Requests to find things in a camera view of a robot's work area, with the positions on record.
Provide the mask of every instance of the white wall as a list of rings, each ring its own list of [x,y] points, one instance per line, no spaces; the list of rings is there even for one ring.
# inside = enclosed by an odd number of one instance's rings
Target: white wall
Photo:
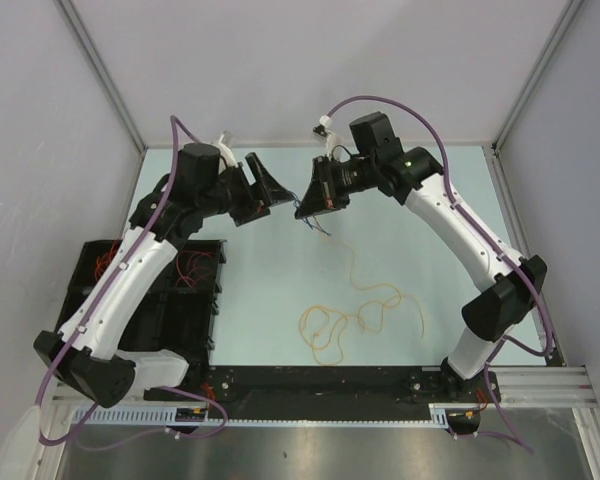
[[[42,378],[33,340],[82,243],[119,233],[139,164],[54,3],[0,0],[0,447]]]
[[[161,119],[174,112],[203,139],[312,145],[320,115],[362,93],[475,145],[497,134],[567,0],[75,3],[150,146],[169,145]],[[403,141],[431,143],[406,116],[393,123]]]
[[[570,364],[600,402],[600,0],[588,3],[502,152]]]

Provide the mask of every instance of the light blue table surface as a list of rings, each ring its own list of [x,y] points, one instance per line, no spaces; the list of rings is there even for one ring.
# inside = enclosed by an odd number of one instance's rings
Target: light blue table surface
[[[235,149],[236,159],[240,161],[251,150]],[[306,147],[253,150],[269,172],[300,198],[311,177],[311,159],[323,153],[321,148]],[[450,147],[448,153],[452,180],[465,201],[497,235],[508,240],[481,148]],[[147,152],[131,211],[169,171],[170,164],[170,150]],[[192,237],[227,240],[213,364],[315,365],[298,330],[300,316],[308,307],[321,304],[353,313],[368,300],[384,301],[392,295],[388,288],[354,289],[349,283],[350,252],[294,220],[293,212],[293,206],[285,204],[274,208],[269,217],[240,228],[228,215],[213,217]],[[461,308],[478,294],[460,262],[420,218],[376,190],[352,195],[346,210],[319,219],[334,239],[355,248],[358,284],[393,283],[417,296],[426,314],[424,337],[418,309],[409,300],[387,310],[379,334],[363,333],[351,320],[342,335],[345,358],[341,365],[438,365],[463,330]],[[369,325],[378,325],[379,312],[379,306],[366,310]],[[322,320],[316,313],[307,331],[315,331]],[[539,348],[530,316],[513,334]],[[319,358],[329,362],[338,355],[333,341]],[[494,363],[537,365],[543,360],[508,345]]]

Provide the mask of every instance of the metal floor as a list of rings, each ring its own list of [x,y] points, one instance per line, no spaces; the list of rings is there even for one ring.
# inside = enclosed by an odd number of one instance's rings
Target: metal floor
[[[482,429],[504,431],[495,411]],[[492,438],[453,439],[439,429],[234,427],[205,440],[163,434],[116,450],[66,447],[58,479],[498,479],[587,480],[591,473],[571,410],[517,410],[511,416],[536,450]],[[89,426],[88,445],[121,440],[142,427]]]

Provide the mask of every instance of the purple cable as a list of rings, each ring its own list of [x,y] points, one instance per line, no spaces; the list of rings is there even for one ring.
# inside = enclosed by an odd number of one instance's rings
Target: purple cable
[[[144,241],[146,236],[149,234],[151,228],[158,220],[158,217],[162,213],[162,210],[164,210],[164,207],[167,203],[167,199],[169,198],[169,194],[171,193],[171,189],[173,188],[173,183],[175,182],[175,178],[176,178],[175,172],[176,172],[176,169],[178,168],[178,128],[177,127],[179,126],[180,128],[182,128],[182,130],[187,134],[187,136],[189,138],[191,138],[192,141],[199,143],[199,140],[182,124],[182,122],[175,115],[172,115],[170,120],[171,120],[171,134],[173,137],[173,156],[171,159],[171,172],[169,174],[169,180],[167,181],[167,185],[165,187],[164,193],[160,197],[160,201],[158,202],[158,206],[156,207],[155,211],[153,212],[153,215],[151,215],[151,218],[147,222],[147,225],[144,227],[144,229],[142,230],[142,232],[140,233],[140,235],[138,236],[136,241],[133,243],[131,248],[129,248],[129,250],[127,251],[127,254],[122,258],[121,262],[125,262],[125,263],[128,262],[129,258],[131,258],[131,256],[135,253],[135,251],[138,249],[140,244]],[[37,405],[39,407],[42,406],[42,400],[44,399],[44,394],[47,391],[47,388],[49,387],[49,382],[51,382],[51,378],[53,377],[53,374],[58,369],[58,365],[60,365],[60,362],[62,362],[62,359],[65,357],[65,355],[67,354],[67,352],[69,351],[71,346],[74,344],[74,342],[77,340],[78,336],[80,335],[80,332],[78,332],[78,327],[83,327],[87,323],[89,323],[89,320],[91,320],[91,315],[93,314],[95,309],[98,307],[98,305],[100,305],[102,298],[107,293],[107,291],[113,284],[114,280],[117,278],[118,274],[120,273],[119,268],[111,267],[111,266],[110,266],[110,268],[114,268],[114,270],[111,272],[111,275],[109,275],[105,279],[104,283],[102,284],[102,288],[100,288],[98,293],[96,293],[96,296],[93,299],[93,302],[91,302],[91,305],[89,305],[89,307],[87,308],[87,311],[85,312],[84,317],[82,317],[82,320],[80,320],[80,323],[78,324],[76,329],[73,331],[73,333],[69,336],[69,338],[67,339],[65,344],[62,346],[62,348],[60,349],[58,354],[55,356],[55,358],[51,362],[51,365],[49,365],[49,369],[44,374],[42,383],[40,383],[40,388],[38,389],[38,393],[36,395],[35,405]],[[83,418],[84,422],[86,422],[89,419],[89,416],[91,415],[91,413],[93,413],[93,411],[95,410],[95,407],[96,407],[96,405],[91,407],[89,412],[87,412],[88,415],[85,415],[85,417]],[[56,439],[49,439],[49,438],[45,437],[42,432],[40,432],[38,441],[47,447],[53,447],[55,445],[60,445],[61,443],[66,442],[70,438],[73,438],[75,435],[77,435],[77,432],[80,430],[80,428],[82,427],[84,422],[78,423],[76,425],[76,427],[74,427],[71,431],[69,431],[69,433],[67,433],[66,435],[63,435],[60,438],[56,438]]]
[[[404,105],[400,102],[396,102],[395,100],[391,100],[391,99],[385,98],[385,97],[378,97],[375,95],[356,95],[356,96],[347,98],[347,99],[343,100],[342,102],[338,103],[335,107],[333,107],[329,111],[329,113],[327,113],[327,116],[332,117],[334,113],[336,113],[338,110],[340,110],[345,105],[348,105],[350,103],[353,103],[353,102],[356,102],[359,100],[371,100],[371,101],[382,102],[382,103],[386,103],[389,105],[393,105],[394,107],[398,107],[401,110],[404,110],[405,112],[407,112],[410,115],[412,115],[413,117],[415,117],[422,125],[424,125],[424,127],[427,130],[429,130],[429,133],[431,133],[431,135],[433,136],[433,139],[435,140],[436,145],[438,146],[438,149],[440,150],[440,155],[442,156],[444,189],[446,191],[447,197],[449,198],[451,203],[454,204],[456,202],[456,197],[453,193],[453,188],[451,188],[451,175],[449,173],[449,158],[447,157],[447,151],[444,148],[442,139],[438,135],[438,132],[436,132],[436,130],[433,128],[433,126],[422,115],[420,115],[418,112],[416,112],[412,108],[407,107],[406,105]],[[525,286],[528,288],[529,292],[531,293],[531,296],[533,297],[533,300],[535,301],[536,306],[538,307],[538,312],[540,313],[540,319],[542,320],[542,326],[545,331],[546,343],[545,343],[545,347],[541,351],[534,350],[531,347],[522,343],[520,340],[513,338],[509,335],[505,335],[502,338],[502,340],[500,341],[500,343],[498,344],[498,346],[495,348],[495,350],[491,353],[491,355],[489,356],[489,358],[487,359],[487,361],[485,362],[485,365],[484,365],[483,375],[485,378],[485,382],[487,385],[490,385],[490,383],[491,383],[491,381],[489,380],[490,362],[500,352],[500,350],[502,349],[502,347],[504,346],[504,343],[506,341],[510,341],[514,345],[522,348],[524,351],[526,351],[532,355],[544,357],[549,352],[551,352],[551,349],[553,347],[553,329],[551,327],[551,323],[549,322],[549,314],[546,310],[546,307],[544,306],[544,303],[541,301],[540,294],[536,290],[535,286],[533,285],[533,283],[531,282],[529,277],[527,277],[527,275],[520,269],[520,267],[518,267],[515,264],[515,262],[513,260],[511,260],[511,258],[504,253],[504,251],[502,250],[502,248],[500,248],[498,243],[493,238],[491,238],[491,236],[486,232],[486,230],[480,226],[480,224],[476,221],[476,219],[473,218],[471,216],[471,214],[469,212],[467,212],[462,205],[456,204],[454,206],[454,208],[457,209],[457,211],[469,223],[469,225],[471,225],[473,227],[473,229],[476,232],[478,232],[478,234],[489,244],[489,246],[493,249],[493,251],[496,252],[496,254],[498,254],[498,256],[507,264],[507,266],[509,266],[516,273],[516,275],[518,275],[520,277],[520,279],[523,281],[523,283],[525,284]],[[515,426],[511,422],[511,420],[508,418],[506,412],[500,405],[500,402],[498,402],[498,399],[496,398],[495,393],[490,388],[488,390],[489,390],[489,395],[491,396],[491,400],[492,400],[493,404],[496,406],[498,413],[500,413],[502,420],[507,425],[507,427],[509,428],[509,430],[511,431],[511,433],[513,434],[513,436],[515,438],[510,437],[509,435],[506,435],[503,433],[499,433],[499,432],[482,432],[482,433],[479,433],[478,435],[506,438],[508,440],[511,440],[511,441],[517,443],[518,445],[523,447],[527,452],[533,453],[533,449],[522,440],[517,429],[515,428]]]
[[[179,390],[177,388],[171,388],[171,387],[159,387],[159,388],[162,390],[165,390],[167,392],[176,393],[176,394],[182,395],[184,397],[193,398],[194,400],[199,400],[201,402],[210,403],[211,405],[216,407],[222,414],[222,423],[220,425],[218,425],[216,428],[214,428],[213,430],[211,430],[210,432],[199,433],[197,435],[195,434],[195,432],[194,433],[176,432],[176,435],[183,436],[186,438],[209,438],[214,435],[217,435],[222,430],[227,428],[227,423],[229,422],[229,415],[227,414],[227,411],[224,409],[224,407],[222,405],[220,405],[218,402],[216,402],[215,400],[211,400],[210,398],[196,395],[195,393],[185,392],[185,391]],[[124,440],[120,440],[118,442],[112,443],[111,445],[105,445],[104,447],[90,447],[88,445],[84,445],[82,442],[80,442],[80,439],[77,436],[75,437],[74,441],[76,442],[76,445],[78,445],[78,447],[80,447],[82,450],[86,450],[87,452],[106,452],[107,450],[113,450],[118,447],[122,447],[129,442],[137,440],[138,438],[146,437],[147,435],[153,435],[154,433],[164,432],[165,428],[167,430],[169,430],[169,427],[157,427],[157,428],[150,428],[148,430],[143,430],[141,432],[136,433],[135,435],[131,435],[130,437],[125,438]]]

